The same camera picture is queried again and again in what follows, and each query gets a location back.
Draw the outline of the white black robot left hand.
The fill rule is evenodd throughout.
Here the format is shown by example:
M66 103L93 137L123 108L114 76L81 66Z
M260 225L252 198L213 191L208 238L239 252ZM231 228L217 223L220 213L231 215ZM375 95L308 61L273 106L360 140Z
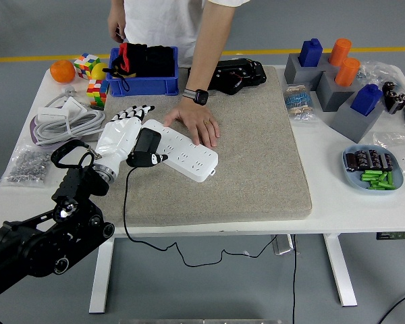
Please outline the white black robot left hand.
M143 105L116 113L105 124L98 139L95 152L101 157L96 164L119 173L120 163L128 158L135 147L144 117L154 109L154 106Z

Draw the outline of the person's right hand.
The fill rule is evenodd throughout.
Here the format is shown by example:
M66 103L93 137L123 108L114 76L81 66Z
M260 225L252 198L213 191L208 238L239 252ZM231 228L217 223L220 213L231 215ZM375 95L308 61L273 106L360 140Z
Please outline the person's right hand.
M122 6L111 6L107 18L109 36L117 43L123 43L126 36L124 28L126 26L125 11Z

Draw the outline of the person's left hand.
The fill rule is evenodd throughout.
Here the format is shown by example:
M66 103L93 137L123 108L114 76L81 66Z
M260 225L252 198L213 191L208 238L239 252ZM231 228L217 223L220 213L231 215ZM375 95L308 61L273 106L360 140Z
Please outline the person's left hand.
M210 149L217 146L220 129L209 108L182 97L180 102L164 117L163 125L170 127L175 120L182 122L187 127L193 144L202 144Z

